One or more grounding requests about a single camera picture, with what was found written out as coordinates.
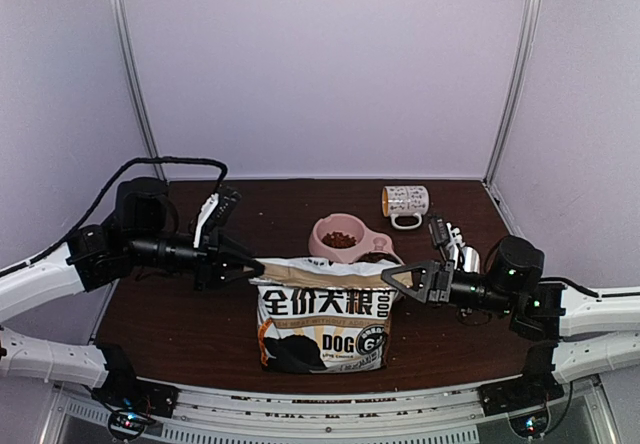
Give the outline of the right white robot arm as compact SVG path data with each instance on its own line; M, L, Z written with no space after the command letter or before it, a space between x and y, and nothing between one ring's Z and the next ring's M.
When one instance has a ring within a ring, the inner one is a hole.
M638 288L589 289L545 276L543 252L516 236L494 246L487 269L475 249L438 245L443 260L385 269L382 281L422 304L508 319L510 331L533 344L512 387L519 404L535 404L551 377L568 384L638 365Z

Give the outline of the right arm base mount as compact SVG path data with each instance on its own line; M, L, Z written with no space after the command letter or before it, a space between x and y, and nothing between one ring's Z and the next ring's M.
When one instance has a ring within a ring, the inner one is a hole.
M478 397L486 417L506 414L511 431L528 441L542 439L555 429L550 404L565 396L564 386L552 375L557 345L532 346L518 377L483 384Z

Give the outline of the aluminium frame post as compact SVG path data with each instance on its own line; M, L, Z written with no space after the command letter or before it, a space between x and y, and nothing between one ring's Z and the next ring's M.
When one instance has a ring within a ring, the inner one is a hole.
M515 122L519 99L524 87L527 67L535 40L542 0L524 0L521 26L512 73L501 113L498 131L483 178L486 187L496 181L499 166L506 150L509 134Z
M133 41L129 29L125 0L110 0L124 63L126 82L134 110L137 128L140 132L145 154L149 158L159 158L156 139L151 129L149 115L134 54Z

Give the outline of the brown dog kibble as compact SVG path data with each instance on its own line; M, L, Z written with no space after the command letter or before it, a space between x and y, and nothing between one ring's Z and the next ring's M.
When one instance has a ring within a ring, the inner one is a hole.
M326 234L321 243L324 245L325 258L336 263L358 263L359 257L369 252L392 254L389 251L391 241L380 233L369 232L357 239L350 234L334 231Z

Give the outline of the dog food bag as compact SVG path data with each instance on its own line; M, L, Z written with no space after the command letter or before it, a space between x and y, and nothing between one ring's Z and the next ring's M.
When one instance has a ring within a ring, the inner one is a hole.
M399 293L381 279L389 259L263 258L257 289L261 366L291 374L375 371L387 364Z

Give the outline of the metal food scoop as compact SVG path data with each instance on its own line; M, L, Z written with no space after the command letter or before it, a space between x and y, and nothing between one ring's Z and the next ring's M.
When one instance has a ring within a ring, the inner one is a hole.
M471 246L464 246L461 250L461 269L467 273L481 272L481 258L478 251Z

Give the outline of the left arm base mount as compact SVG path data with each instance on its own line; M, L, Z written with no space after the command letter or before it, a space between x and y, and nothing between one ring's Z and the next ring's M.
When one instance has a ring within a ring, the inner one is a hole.
M140 379L128 388L105 384L87 390L106 409L108 432L123 443L142 437L146 431L159 430L160 419L173 416L179 397L175 386Z

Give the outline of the white patterned mug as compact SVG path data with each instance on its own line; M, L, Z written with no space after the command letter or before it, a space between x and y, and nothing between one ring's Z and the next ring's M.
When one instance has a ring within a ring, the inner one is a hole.
M427 188L421 185L385 186L381 193L382 213L398 231L418 229L430 207Z

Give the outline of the pink double pet bowl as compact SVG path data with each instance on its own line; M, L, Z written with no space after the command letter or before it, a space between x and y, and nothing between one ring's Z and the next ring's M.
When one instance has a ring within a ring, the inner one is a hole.
M344 264L381 259L402 262L390 236L373 231L358 217L344 213L331 214L314 224L308 251L313 257Z

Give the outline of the left aluminium frame post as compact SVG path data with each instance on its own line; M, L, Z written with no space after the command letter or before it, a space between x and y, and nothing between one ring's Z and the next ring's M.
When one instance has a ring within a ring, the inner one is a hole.
M151 129L149 115L134 54L133 41L129 29L125 0L110 0L124 63L126 82L134 110L137 128L140 132L145 154L149 158L159 158L156 139Z

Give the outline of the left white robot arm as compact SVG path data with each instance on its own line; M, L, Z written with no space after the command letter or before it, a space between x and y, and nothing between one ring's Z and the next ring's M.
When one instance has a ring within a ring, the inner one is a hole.
M140 177L121 183L113 212L100 224L71 231L42 256L1 272L1 319L7 321L62 297L89 293L137 268L188 273L198 291L259 277L264 266L222 227L240 200L232 189L209 196L195 229L176 229L177 210L163 181ZM144 388L117 346L77 346L1 329L4 377L62 381L106 391L123 408L137 406Z

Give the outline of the right aluminium frame post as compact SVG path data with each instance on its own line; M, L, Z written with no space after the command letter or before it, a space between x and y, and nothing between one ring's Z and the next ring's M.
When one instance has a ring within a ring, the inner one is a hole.
M527 67L535 40L542 0L524 0L521 26L512 73L501 113L498 131L483 178L486 187L496 181L499 166L506 150L509 134L515 122L519 99L524 87Z

